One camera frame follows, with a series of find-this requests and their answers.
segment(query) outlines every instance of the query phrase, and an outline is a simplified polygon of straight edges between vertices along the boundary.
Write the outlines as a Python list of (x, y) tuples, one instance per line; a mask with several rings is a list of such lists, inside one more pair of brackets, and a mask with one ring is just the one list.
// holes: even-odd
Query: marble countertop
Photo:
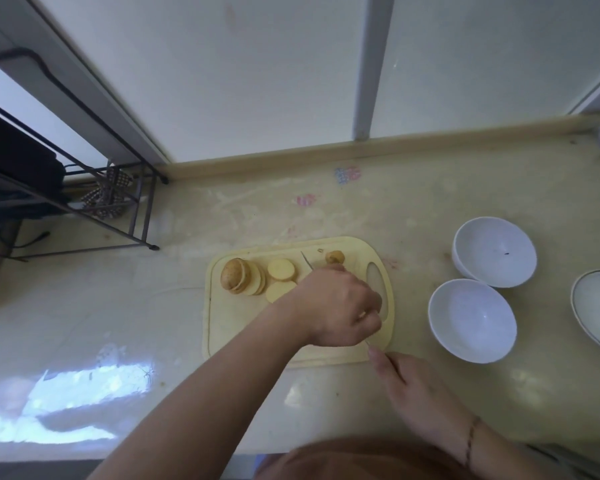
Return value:
[[(502, 292), (518, 339), (488, 365), (450, 355), (427, 322), (433, 290), (459, 276), (456, 229), (483, 215), (522, 227), (539, 260), (529, 282)], [(123, 243), (72, 217), (28, 221), (20, 238), (42, 230), (52, 235), (31, 252)], [(600, 440), (600, 347), (569, 307), (574, 279), (600, 268), (600, 149), (578, 136), (183, 180), (157, 192), (149, 237), (160, 251), (3, 263), (0, 461), (105, 457), (202, 363), (216, 253), (337, 235), (367, 241), (386, 265), (396, 299), (389, 349), (429, 359), (510, 438)], [(293, 369), (237, 452), (353, 434), (408, 434), (368, 363)]]

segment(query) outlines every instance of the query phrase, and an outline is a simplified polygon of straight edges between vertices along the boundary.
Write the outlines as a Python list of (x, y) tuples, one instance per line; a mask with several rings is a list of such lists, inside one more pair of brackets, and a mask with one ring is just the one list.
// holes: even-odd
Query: person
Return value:
[[(309, 344), (359, 344), (380, 329), (381, 303), (378, 293), (342, 265), (312, 271), (165, 397), (89, 479), (220, 478), (296, 352)], [(323, 442), (267, 457), (255, 478), (554, 477), (469, 411), (426, 361), (373, 347), (368, 355), (394, 409), (424, 444), (379, 438)]]

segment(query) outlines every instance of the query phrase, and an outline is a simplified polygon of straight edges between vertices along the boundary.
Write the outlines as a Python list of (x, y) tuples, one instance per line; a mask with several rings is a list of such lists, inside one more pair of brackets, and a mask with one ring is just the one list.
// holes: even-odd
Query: checkered cloth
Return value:
[(89, 208), (127, 202), (129, 200), (128, 197), (125, 197), (121, 192), (115, 191), (113, 187), (128, 187), (134, 183), (134, 179), (122, 170), (112, 166), (107, 168), (106, 178), (110, 181), (111, 185), (98, 182), (98, 188), (82, 197), (82, 202), (84, 203), (85, 211), (91, 215), (100, 219), (114, 219), (115, 217), (120, 217), (128, 206), (121, 205), (120, 207), (94, 209), (92, 211), (89, 211)]

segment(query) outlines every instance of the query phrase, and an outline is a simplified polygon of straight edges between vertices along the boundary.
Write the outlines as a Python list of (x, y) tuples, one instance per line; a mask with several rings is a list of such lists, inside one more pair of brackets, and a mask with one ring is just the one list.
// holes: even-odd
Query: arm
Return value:
[(90, 480), (219, 478), (296, 352), (361, 342), (380, 329), (380, 306), (343, 266), (313, 271), (174, 389)]
[[(407, 426), (427, 443), (465, 463), (475, 415), (447, 388), (431, 366), (410, 355), (369, 348), (369, 359), (391, 403)], [(474, 430), (471, 471), (485, 480), (553, 479), (512, 442), (480, 421)]]

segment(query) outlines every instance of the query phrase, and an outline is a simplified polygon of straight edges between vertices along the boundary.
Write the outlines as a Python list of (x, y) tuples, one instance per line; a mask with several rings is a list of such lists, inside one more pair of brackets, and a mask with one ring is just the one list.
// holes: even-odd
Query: yellow cutting board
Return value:
[[(311, 272), (311, 268), (304, 261), (301, 253), (304, 253), (307, 260), (316, 269), (326, 265), (325, 254), (336, 250), (344, 253), (345, 268), (361, 280), (367, 281), (367, 268), (370, 263), (374, 263), (380, 271), (384, 293), (380, 289), (376, 289), (376, 291), (384, 297), (383, 309), (380, 313), (383, 318), (383, 325), (378, 332), (367, 339), (367, 342), (385, 349), (391, 341), (395, 316), (393, 291), (389, 275), (380, 257), (365, 241), (355, 237), (330, 237), (316, 241), (290, 242), (277, 246), (242, 249), (216, 256), (209, 264), (205, 286), (204, 338), (202, 345), (205, 359), (218, 352), (268, 305), (264, 292), (258, 296), (233, 295), (222, 288), (220, 285), (220, 272), (229, 259), (248, 259), (266, 269), (273, 259), (287, 258), (296, 266), (297, 276), (295, 281), (299, 282)], [(267, 276), (267, 287), (270, 286), (271, 282), (271, 277)], [(289, 367), (312, 367), (365, 360), (367, 360), (367, 343), (365, 342), (354, 347), (306, 346), (300, 349), (291, 359)]]

